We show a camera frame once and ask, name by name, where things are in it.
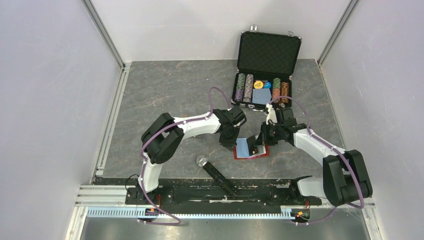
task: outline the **blue poker chip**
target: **blue poker chip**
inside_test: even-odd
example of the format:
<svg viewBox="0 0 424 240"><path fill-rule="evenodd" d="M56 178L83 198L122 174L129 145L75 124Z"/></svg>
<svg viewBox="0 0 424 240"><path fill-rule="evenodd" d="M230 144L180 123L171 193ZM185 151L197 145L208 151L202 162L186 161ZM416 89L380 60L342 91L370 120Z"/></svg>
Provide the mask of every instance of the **blue poker chip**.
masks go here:
<svg viewBox="0 0 424 240"><path fill-rule="evenodd" d="M269 81L267 81L264 85L263 85L264 89L270 89L271 88L271 83Z"/></svg>

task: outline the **cable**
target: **cable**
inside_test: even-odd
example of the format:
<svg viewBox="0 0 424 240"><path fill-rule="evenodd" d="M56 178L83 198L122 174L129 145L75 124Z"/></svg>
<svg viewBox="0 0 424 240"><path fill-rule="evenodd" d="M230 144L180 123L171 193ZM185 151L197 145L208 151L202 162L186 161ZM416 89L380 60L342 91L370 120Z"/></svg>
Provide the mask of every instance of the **cable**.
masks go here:
<svg viewBox="0 0 424 240"><path fill-rule="evenodd" d="M132 178L133 176L140 177L138 174L133 174L133 175L129 176L129 177L126 179L126 181L125 181L125 189L126 189L126 193L128 193L128 187L127 187L128 181L129 181L129 180L130 180L130 178Z"/></svg>
<svg viewBox="0 0 424 240"><path fill-rule="evenodd" d="M310 121L311 121L311 118L309 117L309 115L308 115L308 112L306 111L306 109L303 107L303 105L300 103L300 102L298 102L296 99L294 99L294 98L292 98L292 97L290 97L290 96L279 96L279 97L277 97L277 98L275 98L275 99L272 99L270 102L269 102L269 104L272 104L273 103L273 101L274 100L278 100L278 99L283 99L283 98L286 98L286 99L290 99L290 100L292 100L293 102L295 102L301 109L302 109L302 111L303 111L303 113L306 115L306 117L307 117L307 123L306 123L306 129L307 129L307 132L309 133L309 135L312 137L312 138L314 138L314 139L316 139L318 142L320 142L320 143L322 143L323 145L325 145L326 147L328 147L331 151L333 151L333 152L335 152L340 158L341 158L341 160L344 162L344 164L346 165L346 167L347 167L347 170L350 172L350 175L352 176L352 180L353 180L353 183L354 183L354 185L355 185L355 188L356 188L356 191L357 191L357 193L358 193L358 196L359 196L359 202L360 202L360 205L355 205L355 204L353 204L353 203L348 203L348 205L350 205L350 206L352 206L352 207L355 207L355 208L359 208L359 209L363 209L364 208L364 206L365 206L365 203L364 203L364 196L362 195L362 191L361 191L361 187L359 186L359 182L358 182L358 179L357 179L357 176L356 176L356 174L354 173L354 171L353 171L353 169L352 169L352 167L351 167L351 165L349 164L349 161L346 159L346 157L345 156L343 156L343 154L339 151L339 150L337 150L336 148L334 148L335 146L333 146L333 145L331 145L331 144L329 144L328 142L326 142L325 140L323 140L322 138L320 138L320 137L318 137L316 134L313 134L312 133L312 131L311 131L311 128L310 128ZM336 211L336 209L337 209L337 207L335 206L334 208L333 208L333 210L327 215L327 216L325 216L325 217L323 217L323 218L321 218L321 219L318 219L318 220L315 220L315 221L311 221L311 222L308 222L308 223L296 223L297 225L298 224L301 224L301 225L309 225L309 224L316 224L316 223L320 223L320 222L322 222L323 220L326 220L326 219L328 219L328 218L330 218L333 214L334 214L334 212Z"/></svg>
<svg viewBox="0 0 424 240"><path fill-rule="evenodd" d="M208 115L206 116L206 118L209 118L212 114L213 114L213 110L214 110L214 104L212 102L212 98L211 98L211 91L212 89L216 89L218 91L221 92L222 96L225 98L225 101L227 103L228 108L231 108L231 103L230 100L228 99L228 97L225 95L224 91L222 91L220 88L213 86L209 89L209 92L207 93L207 99L209 100L209 104L210 104L210 110L208 112ZM200 120L205 120L205 117L197 117L197 118L192 118L192 119L187 119L185 120L186 123L190 123L190 122L195 122L195 121L200 121ZM143 144L143 146L141 147L141 151L140 151L140 156L143 158L143 167L141 168L141 172L140 172L140 178L141 178L141 190L143 191L143 194L146 198L146 200L148 201L149 204L151 204L153 207L155 207L159 212L177 220L177 222L147 222L145 221L145 224L151 224L151 225L162 225L162 226L177 226L181 224L181 219L179 219L178 217L170 214L169 212L166 212L165 210L161 209L160 207L158 207L157 205L155 205L153 203L153 201L149 198L145 186L144 186L144 175L145 175L145 171L146 171L146 163L148 161L147 157L144 155L144 151L146 149L146 147L159 135L161 135L163 132L165 132L166 130L175 127L177 125L180 124L184 124L184 121L179 121L179 122L175 122L172 123L171 125L168 125L164 128L162 128L161 130L159 130L157 133L155 133L149 140L147 140L147 142L145 144Z"/></svg>

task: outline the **yellow poker chip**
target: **yellow poker chip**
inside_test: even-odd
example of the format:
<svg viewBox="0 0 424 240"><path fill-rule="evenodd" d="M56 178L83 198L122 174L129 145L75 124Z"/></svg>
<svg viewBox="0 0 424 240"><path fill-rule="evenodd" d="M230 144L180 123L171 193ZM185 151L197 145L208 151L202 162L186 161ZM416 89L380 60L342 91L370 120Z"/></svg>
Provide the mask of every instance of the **yellow poker chip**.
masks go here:
<svg viewBox="0 0 424 240"><path fill-rule="evenodd" d="M264 87L264 83L263 83L263 82L261 82L261 81L255 81L255 82L254 82L254 84L253 84L253 87L254 87L255 89L261 89L261 88L263 88L263 87Z"/></svg>

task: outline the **black handle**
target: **black handle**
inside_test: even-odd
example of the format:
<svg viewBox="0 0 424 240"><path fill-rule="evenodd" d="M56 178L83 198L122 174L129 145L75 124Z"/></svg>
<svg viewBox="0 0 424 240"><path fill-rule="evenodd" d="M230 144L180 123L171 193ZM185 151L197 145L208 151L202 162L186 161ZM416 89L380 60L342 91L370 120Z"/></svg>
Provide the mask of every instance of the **black handle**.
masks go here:
<svg viewBox="0 0 424 240"><path fill-rule="evenodd" d="M235 198L239 191L234 187L225 177L216 169L210 162L207 162L203 165L203 169L215 180L218 182L224 191L226 191L230 197Z"/></svg>

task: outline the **case lid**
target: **case lid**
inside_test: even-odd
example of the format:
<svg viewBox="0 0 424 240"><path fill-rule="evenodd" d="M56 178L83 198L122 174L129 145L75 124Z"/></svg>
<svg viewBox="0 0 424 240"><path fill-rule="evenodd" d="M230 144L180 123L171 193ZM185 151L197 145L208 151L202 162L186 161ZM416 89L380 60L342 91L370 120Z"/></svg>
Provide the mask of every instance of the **case lid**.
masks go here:
<svg viewBox="0 0 424 240"><path fill-rule="evenodd" d="M292 75L302 39L264 32L241 34L237 67L239 70Z"/></svg>

